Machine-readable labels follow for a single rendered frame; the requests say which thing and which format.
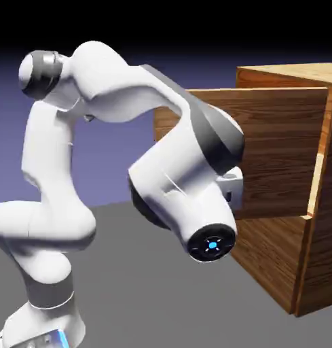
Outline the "wooden cabinet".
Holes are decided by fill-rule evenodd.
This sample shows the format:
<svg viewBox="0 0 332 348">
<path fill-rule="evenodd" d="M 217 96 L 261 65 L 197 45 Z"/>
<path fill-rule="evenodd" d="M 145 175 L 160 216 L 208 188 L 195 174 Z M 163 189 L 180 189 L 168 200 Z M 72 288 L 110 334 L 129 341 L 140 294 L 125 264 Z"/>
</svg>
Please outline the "wooden cabinet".
<svg viewBox="0 0 332 348">
<path fill-rule="evenodd" d="M 235 88 L 329 88 L 306 215 L 238 219 L 234 259 L 287 313 L 332 305 L 332 63 L 238 67 Z"/>
</svg>

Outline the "large wooden cabinet door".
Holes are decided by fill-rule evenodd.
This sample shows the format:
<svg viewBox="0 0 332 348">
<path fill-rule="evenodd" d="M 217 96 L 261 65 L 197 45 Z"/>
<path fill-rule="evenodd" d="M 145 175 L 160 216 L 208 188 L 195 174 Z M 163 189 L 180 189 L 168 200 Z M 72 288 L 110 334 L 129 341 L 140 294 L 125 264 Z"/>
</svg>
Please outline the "large wooden cabinet door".
<svg viewBox="0 0 332 348">
<path fill-rule="evenodd" d="M 306 215 L 330 90 L 192 89 L 226 111 L 245 137 L 241 219 Z"/>
</svg>

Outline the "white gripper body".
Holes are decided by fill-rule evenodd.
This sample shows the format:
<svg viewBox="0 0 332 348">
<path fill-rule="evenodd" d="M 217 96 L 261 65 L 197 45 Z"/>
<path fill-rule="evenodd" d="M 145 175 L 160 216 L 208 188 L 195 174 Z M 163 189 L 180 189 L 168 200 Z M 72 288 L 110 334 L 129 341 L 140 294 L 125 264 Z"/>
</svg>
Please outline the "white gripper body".
<svg viewBox="0 0 332 348">
<path fill-rule="evenodd" d="M 233 211 L 241 210 L 244 179 L 239 167 L 234 167 L 216 180 L 228 205 Z"/>
</svg>

